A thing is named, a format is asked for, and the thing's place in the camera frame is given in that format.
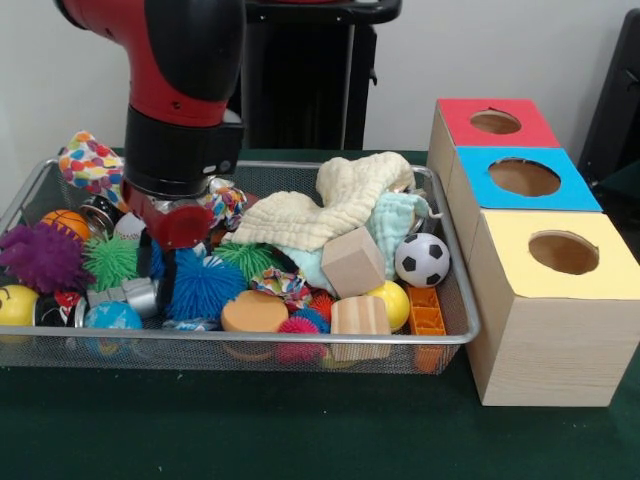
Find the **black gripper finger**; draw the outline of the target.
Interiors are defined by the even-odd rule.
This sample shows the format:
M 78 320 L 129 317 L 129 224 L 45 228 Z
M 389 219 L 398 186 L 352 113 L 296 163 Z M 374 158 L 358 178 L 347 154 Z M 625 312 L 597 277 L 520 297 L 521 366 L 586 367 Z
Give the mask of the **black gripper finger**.
M 151 277 L 152 256 L 152 238 L 149 236 L 147 230 L 143 230 L 140 234 L 137 248 L 137 274 L 139 277 Z
M 175 251 L 156 248 L 156 280 L 158 281 L 157 302 L 163 314 L 173 299 L 177 264 Z

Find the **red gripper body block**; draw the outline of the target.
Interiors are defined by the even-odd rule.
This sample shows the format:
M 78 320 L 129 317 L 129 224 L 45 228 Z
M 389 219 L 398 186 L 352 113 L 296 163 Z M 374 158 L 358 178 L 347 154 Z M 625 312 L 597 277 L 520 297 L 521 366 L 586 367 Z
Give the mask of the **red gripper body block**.
M 196 199 L 155 197 L 137 190 L 127 180 L 122 181 L 121 193 L 151 238 L 164 250 L 194 247 L 213 225 L 214 214 Z

